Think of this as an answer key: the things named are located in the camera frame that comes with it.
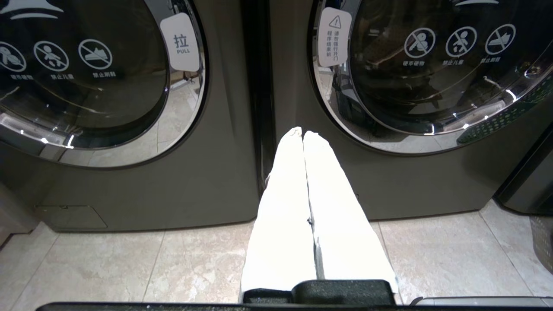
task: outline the washing machine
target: washing machine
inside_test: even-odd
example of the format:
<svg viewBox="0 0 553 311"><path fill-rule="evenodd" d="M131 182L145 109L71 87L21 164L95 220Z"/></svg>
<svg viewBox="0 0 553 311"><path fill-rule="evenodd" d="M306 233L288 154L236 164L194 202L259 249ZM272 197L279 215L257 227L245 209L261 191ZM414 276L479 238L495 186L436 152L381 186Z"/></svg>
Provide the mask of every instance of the washing machine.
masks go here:
<svg viewBox="0 0 553 311"><path fill-rule="evenodd" d="M328 140L370 219L478 210L552 121L552 15L550 1L272 1L276 136Z"/></svg>
<svg viewBox="0 0 553 311"><path fill-rule="evenodd" d="M0 1L0 179L56 231L247 221L239 1Z"/></svg>

